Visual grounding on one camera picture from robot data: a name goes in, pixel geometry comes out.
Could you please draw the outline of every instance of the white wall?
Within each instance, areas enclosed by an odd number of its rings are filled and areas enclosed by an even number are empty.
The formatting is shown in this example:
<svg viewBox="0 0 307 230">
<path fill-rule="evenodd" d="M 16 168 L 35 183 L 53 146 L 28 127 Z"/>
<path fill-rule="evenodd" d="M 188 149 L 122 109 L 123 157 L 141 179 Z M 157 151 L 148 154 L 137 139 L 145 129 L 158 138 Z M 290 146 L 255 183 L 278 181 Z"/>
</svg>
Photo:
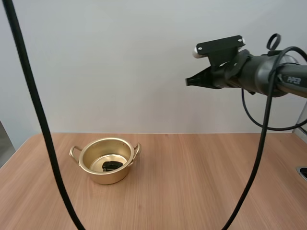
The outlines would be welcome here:
<svg viewBox="0 0 307 230">
<path fill-rule="evenodd" d="M 304 0 L 14 0 L 53 132 L 259 132 L 239 89 L 186 87 L 208 67 L 197 43 L 242 35 L 254 55 L 273 33 L 307 50 Z M 17 148 L 40 132 L 0 6 L 0 120 Z M 261 121 L 266 97 L 247 96 Z M 271 125 L 293 125 L 305 99 L 274 99 Z"/>
</svg>

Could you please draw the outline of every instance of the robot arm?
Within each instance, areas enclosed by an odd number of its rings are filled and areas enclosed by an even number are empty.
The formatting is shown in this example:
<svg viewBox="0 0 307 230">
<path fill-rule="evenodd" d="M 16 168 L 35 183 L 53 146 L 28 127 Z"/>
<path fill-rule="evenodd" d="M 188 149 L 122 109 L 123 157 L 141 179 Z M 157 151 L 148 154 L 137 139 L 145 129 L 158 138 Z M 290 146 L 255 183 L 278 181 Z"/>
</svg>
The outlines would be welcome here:
<svg viewBox="0 0 307 230">
<path fill-rule="evenodd" d="M 271 37 L 268 47 L 276 36 L 279 35 Z M 186 84 L 212 89 L 242 88 L 251 94 L 268 95 L 270 74 L 281 51 L 271 49 L 268 54 L 254 56 L 248 50 L 238 51 L 244 45 L 239 35 L 197 44 L 194 57 L 208 57 L 211 66 L 187 78 Z M 307 98 L 307 65 L 299 65 L 294 57 L 284 55 L 275 74 L 273 97 L 292 93 Z"/>
</svg>

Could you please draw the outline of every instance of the pot handle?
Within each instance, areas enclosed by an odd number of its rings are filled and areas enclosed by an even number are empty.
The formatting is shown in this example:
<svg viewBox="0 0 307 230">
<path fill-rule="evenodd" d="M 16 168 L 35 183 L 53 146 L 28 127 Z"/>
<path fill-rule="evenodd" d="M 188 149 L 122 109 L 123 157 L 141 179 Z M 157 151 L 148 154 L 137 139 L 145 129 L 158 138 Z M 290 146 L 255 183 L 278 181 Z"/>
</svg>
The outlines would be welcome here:
<svg viewBox="0 0 307 230">
<path fill-rule="evenodd" d="M 72 146 L 71 150 L 69 151 L 69 156 L 71 156 L 76 162 L 77 164 L 79 164 L 79 161 L 77 160 L 77 158 L 74 156 L 73 151 L 77 149 L 79 151 L 82 151 L 82 149 L 78 146 Z"/>
<path fill-rule="evenodd" d="M 131 161 L 130 165 L 133 164 L 133 162 L 135 161 L 135 159 L 137 158 L 137 156 L 139 156 L 139 154 L 141 153 L 142 151 L 142 145 L 140 143 L 137 144 L 137 146 L 134 147 L 134 156 L 133 156 L 133 160 Z"/>
</svg>

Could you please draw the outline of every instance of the black cord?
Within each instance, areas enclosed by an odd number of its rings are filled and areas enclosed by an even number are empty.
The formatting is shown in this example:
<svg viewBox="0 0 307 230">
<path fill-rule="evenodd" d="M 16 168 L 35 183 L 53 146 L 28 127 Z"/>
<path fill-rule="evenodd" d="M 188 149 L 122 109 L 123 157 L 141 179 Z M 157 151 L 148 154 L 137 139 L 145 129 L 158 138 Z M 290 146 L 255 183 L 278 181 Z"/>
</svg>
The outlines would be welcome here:
<svg viewBox="0 0 307 230">
<path fill-rule="evenodd" d="M 250 120 L 251 120 L 254 124 L 256 124 L 256 125 L 258 125 L 259 127 L 262 128 L 263 125 L 260 124 L 260 123 L 258 123 L 258 122 L 250 115 L 250 113 L 249 113 L 249 111 L 248 111 L 248 109 L 247 109 L 247 107 L 246 107 L 246 104 L 245 104 L 245 97 L 244 97 L 244 90 L 243 90 L 243 89 L 241 90 L 241 95 L 242 95 L 242 104 L 243 104 L 243 107 L 244 107 L 244 110 L 245 110 L 247 116 L 250 118 Z M 267 129 L 268 129 L 268 130 L 272 130 L 272 131 L 287 131 L 287 130 L 299 128 L 299 127 L 303 126 L 303 125 L 306 124 L 306 123 L 307 123 L 307 119 L 306 119 L 305 121 L 301 122 L 301 123 L 296 124 L 295 126 L 290 126 L 290 127 L 285 127 L 285 128 L 272 128 L 272 127 L 268 127 Z"/>
<path fill-rule="evenodd" d="M 264 112 L 264 119 L 263 119 L 263 125 L 259 124 L 262 127 L 261 130 L 261 135 L 260 135 L 260 140 L 259 140 L 259 145 L 258 145 L 258 151 L 257 151 L 257 155 L 256 155 L 256 159 L 255 159 L 255 163 L 253 166 L 253 169 L 251 171 L 250 177 L 248 179 L 248 182 L 244 188 L 244 191 L 233 211 L 233 213 L 231 214 L 229 220 L 226 222 L 225 226 L 222 228 L 222 230 L 227 230 L 229 228 L 229 226 L 231 225 L 231 223 L 234 221 L 234 219 L 236 218 L 236 215 L 238 214 L 253 182 L 254 179 L 256 177 L 258 168 L 259 168 L 259 164 L 261 161 L 261 157 L 262 157 L 262 152 L 263 152 L 263 147 L 264 147 L 264 142 L 265 142 L 265 137 L 266 137 L 266 133 L 268 128 L 268 123 L 269 123 L 269 117 L 270 117 L 270 110 L 271 110 L 271 103 L 272 103 L 272 98 L 273 98 L 273 92 L 274 92 L 274 87 L 275 87 L 275 82 L 277 80 L 277 69 L 279 67 L 279 63 L 281 62 L 282 58 L 285 56 L 286 53 L 288 53 L 289 51 L 295 51 L 297 53 L 299 53 L 306 61 L 307 61 L 307 54 L 300 48 L 296 47 L 296 46 L 291 46 L 288 47 L 286 49 L 284 49 L 283 51 L 281 51 L 279 53 L 279 55 L 277 56 L 277 59 L 274 61 L 272 70 L 269 73 L 269 93 L 268 93 L 268 97 L 267 97 L 267 102 L 265 105 L 265 112 Z M 244 109 L 245 111 L 247 111 L 246 106 L 245 106 L 245 102 L 243 103 Z M 302 126 L 302 123 L 293 126 L 293 127 L 300 127 Z"/>
<path fill-rule="evenodd" d="M 26 83 L 28 85 L 28 89 L 31 95 L 31 99 L 36 111 L 36 115 L 39 121 L 39 124 L 41 126 L 42 129 L 42 133 L 45 139 L 45 143 L 46 143 L 46 148 L 48 151 L 48 155 L 49 155 L 49 159 L 50 159 L 50 163 L 51 163 L 51 167 L 52 167 L 52 171 L 54 174 L 54 178 L 57 182 L 57 186 L 59 189 L 59 192 L 62 196 L 63 202 L 65 204 L 65 207 L 73 221 L 73 223 L 76 225 L 77 229 L 79 230 L 85 230 L 85 228 L 83 227 L 82 223 L 79 221 L 73 206 L 71 204 L 71 201 L 68 197 L 68 194 L 66 192 L 62 177 L 61 177 L 61 173 L 59 170 L 59 165 L 58 165 L 58 161 L 57 161 L 57 156 L 54 150 L 54 146 L 53 146 L 53 142 L 52 142 L 52 138 L 51 138 L 51 133 L 49 131 L 49 127 L 48 127 L 48 123 L 46 120 L 46 116 L 44 113 L 44 109 L 43 106 L 41 104 L 39 95 L 38 95 L 38 91 L 35 85 L 35 81 L 34 81 L 34 77 L 32 74 L 32 70 L 31 70 L 31 66 L 29 63 L 29 59 L 28 59 L 28 55 L 27 55 L 27 51 L 24 45 L 24 39 L 23 39 L 23 35 L 21 32 L 21 29 L 19 27 L 19 23 L 18 23 L 18 19 L 16 16 L 16 12 L 15 12 L 15 8 L 13 5 L 12 0 L 2 0 L 3 2 L 3 6 L 4 9 L 6 11 L 6 15 L 8 17 L 9 23 L 10 23 L 10 27 L 12 30 L 12 34 L 15 40 L 15 44 L 16 44 L 16 48 L 17 48 L 17 52 L 18 52 L 18 56 L 19 56 L 19 60 L 20 63 L 22 65 L 23 71 L 24 71 L 24 77 L 26 80 Z"/>
</svg>

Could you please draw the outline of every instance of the wooden table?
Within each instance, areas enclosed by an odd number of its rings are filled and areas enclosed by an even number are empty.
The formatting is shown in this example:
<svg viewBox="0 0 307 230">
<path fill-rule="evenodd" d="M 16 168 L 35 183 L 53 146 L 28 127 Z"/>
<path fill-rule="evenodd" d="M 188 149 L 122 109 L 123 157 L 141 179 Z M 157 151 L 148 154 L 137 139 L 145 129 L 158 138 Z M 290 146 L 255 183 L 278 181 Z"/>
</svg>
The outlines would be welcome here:
<svg viewBox="0 0 307 230">
<path fill-rule="evenodd" d="M 142 144 L 129 175 L 92 182 L 69 157 L 107 136 Z M 250 175 L 259 134 L 54 134 L 63 181 L 87 230 L 219 230 Z M 306 230 L 307 144 L 268 134 L 260 169 L 232 230 Z M 59 195 L 41 135 L 28 139 L 0 169 L 2 230 L 75 229 Z"/>
</svg>

